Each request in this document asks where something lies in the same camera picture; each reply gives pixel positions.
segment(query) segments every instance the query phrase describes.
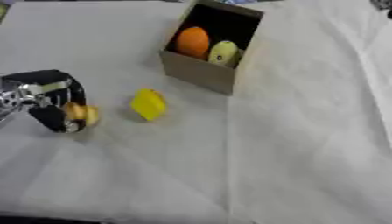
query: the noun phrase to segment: yellow block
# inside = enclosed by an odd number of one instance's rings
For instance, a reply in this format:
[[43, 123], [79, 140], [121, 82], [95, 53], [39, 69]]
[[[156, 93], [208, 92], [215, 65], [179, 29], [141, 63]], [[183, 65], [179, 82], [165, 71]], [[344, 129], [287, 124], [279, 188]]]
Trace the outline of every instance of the yellow block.
[[129, 105], [147, 121], [156, 119], [166, 111], [164, 97], [149, 88], [137, 91]]

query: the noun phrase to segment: table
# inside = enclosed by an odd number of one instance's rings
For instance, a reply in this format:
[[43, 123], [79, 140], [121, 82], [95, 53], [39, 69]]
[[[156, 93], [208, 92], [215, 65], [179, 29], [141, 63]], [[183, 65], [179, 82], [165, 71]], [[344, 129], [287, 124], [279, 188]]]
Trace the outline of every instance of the table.
[[[0, 73], [70, 73], [103, 119], [71, 136], [23, 114], [4, 124], [0, 210], [120, 223], [389, 223], [385, 15], [365, 0], [248, 4], [267, 14], [227, 98], [163, 75], [158, 49], [185, 7], [12, 7]], [[165, 117], [124, 112], [142, 87], [164, 94]]]

